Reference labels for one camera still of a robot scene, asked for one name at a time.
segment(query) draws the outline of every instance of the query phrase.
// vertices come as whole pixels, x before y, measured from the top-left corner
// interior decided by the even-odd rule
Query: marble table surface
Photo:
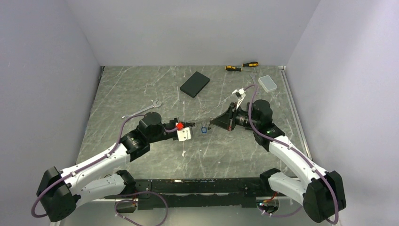
[[[273,122],[282,129],[295,146],[305,153],[294,119],[287,89],[277,66],[255,68],[259,76],[269,75],[277,89],[261,98],[271,104]],[[210,78],[208,85],[191,98],[180,86],[194,73]],[[105,67],[92,106],[88,126],[77,163],[104,151],[116,142],[122,125],[121,117],[149,106],[159,99],[162,106],[152,109],[163,122],[179,117],[181,121],[214,118],[227,110],[237,97],[231,93],[252,84],[249,72],[228,72],[224,66],[108,66]],[[246,106],[254,89],[247,91]],[[132,119],[124,133],[135,129],[139,119]],[[288,176],[292,171],[273,154],[260,147],[251,131],[237,126],[232,132],[212,126],[203,134],[200,126],[193,128],[191,140],[166,140],[151,144],[144,156],[116,170],[127,169],[135,179],[166,178],[234,178],[258,177],[262,172],[278,168]]]

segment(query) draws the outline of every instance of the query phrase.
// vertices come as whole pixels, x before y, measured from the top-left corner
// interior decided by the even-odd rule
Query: black rectangular block
[[[210,81],[210,79],[199,73],[195,72],[181,87],[180,90],[194,98]]]

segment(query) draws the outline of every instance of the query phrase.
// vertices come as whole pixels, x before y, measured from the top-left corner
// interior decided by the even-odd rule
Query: yellow screwdriver handle
[[[226,71],[230,71],[230,72],[240,72],[242,69],[241,68],[237,68],[231,65],[228,65],[225,67]]]
[[[256,62],[256,61],[242,64],[243,67],[256,67],[258,65],[259,65],[258,62]]]

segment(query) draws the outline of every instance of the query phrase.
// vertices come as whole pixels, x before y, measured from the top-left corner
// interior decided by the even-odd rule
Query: red cap
[[[177,130],[181,130],[181,129],[184,128],[184,125],[183,125],[181,122],[179,122],[179,123],[176,125],[176,128],[177,128]]]

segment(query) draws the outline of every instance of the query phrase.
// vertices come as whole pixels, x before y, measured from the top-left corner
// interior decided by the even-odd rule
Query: light purple wall
[[[0,225],[48,225],[30,208],[43,172],[76,161],[100,65],[64,0],[0,5]]]
[[[285,65],[320,0],[67,0],[101,65]]]
[[[322,0],[287,64],[312,156],[343,177],[343,226],[399,225],[398,12]]]

